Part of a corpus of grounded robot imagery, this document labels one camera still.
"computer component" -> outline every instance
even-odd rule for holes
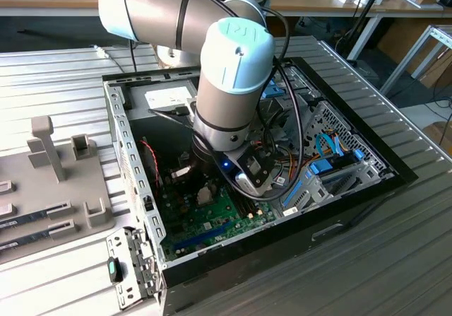
[[[297,184],[269,202],[243,197],[200,166],[190,129],[150,110],[185,111],[174,118],[192,124],[199,69],[104,76],[114,147],[137,221],[107,239],[121,309],[154,297],[163,315],[183,310],[347,230],[416,179],[302,59],[286,61],[285,71],[302,112],[303,146],[287,95],[261,100],[275,150],[267,150],[257,120],[246,140],[256,155],[272,154],[273,189],[294,176],[301,147],[306,157]],[[278,75],[274,81],[285,91]],[[160,104],[150,100],[159,96]],[[237,171],[227,158],[222,168],[230,177]]]

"motherboard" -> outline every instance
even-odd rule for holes
[[[228,184],[220,185],[204,206],[196,192],[186,189],[183,182],[163,187],[159,210],[166,225],[162,247],[168,261],[275,220],[269,204],[241,197]]]

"light blue joint cap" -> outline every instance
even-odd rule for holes
[[[132,30],[125,0],[99,0],[99,17],[109,33],[138,41]]]
[[[201,71],[216,88],[244,95],[261,90],[274,54],[275,41],[265,27],[244,18],[223,18],[207,31]]]

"desk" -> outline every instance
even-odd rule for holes
[[[0,0],[0,16],[98,16],[97,0]]]
[[[284,16],[351,17],[354,4],[337,0],[270,0]],[[0,16],[98,16],[97,0],[0,0]],[[348,55],[357,59],[382,18],[452,18],[452,8],[419,10],[404,0],[383,0],[367,15],[370,19]]]
[[[277,39],[276,54],[283,45]],[[127,49],[106,49],[133,70]],[[451,159],[377,89],[324,43],[294,37],[289,57],[304,57],[353,110],[419,176],[361,224],[302,256],[282,263],[183,311],[203,315],[449,315],[452,298]],[[149,46],[136,50],[139,71],[158,68]],[[86,133],[100,159],[116,228],[133,223],[119,176],[101,75],[117,66],[93,49],[0,54],[2,137],[26,147],[33,115],[51,115],[68,141]],[[0,156],[5,154],[0,141]],[[120,315],[106,267],[107,230],[0,266],[2,315]],[[123,315],[157,316],[148,300]]]

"wooden desk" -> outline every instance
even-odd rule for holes
[[[271,7],[283,13],[303,11],[305,13],[323,13],[324,16],[351,16],[355,9],[355,4],[342,4],[338,0],[271,0]],[[381,5],[374,5],[369,12],[369,17],[384,14],[385,17],[406,17],[406,16],[434,16],[442,18],[444,15],[452,17],[452,8],[438,10],[419,10],[405,0],[383,0]]]
[[[354,4],[342,4],[337,0],[270,0],[270,4],[285,16],[351,17],[356,8]],[[97,0],[0,0],[0,16],[98,15]],[[452,8],[419,10],[404,0],[383,0],[381,5],[373,6],[367,16],[369,22],[348,59],[358,58],[382,18],[452,18]]]
[[[0,0],[0,16],[98,16],[97,0]]]

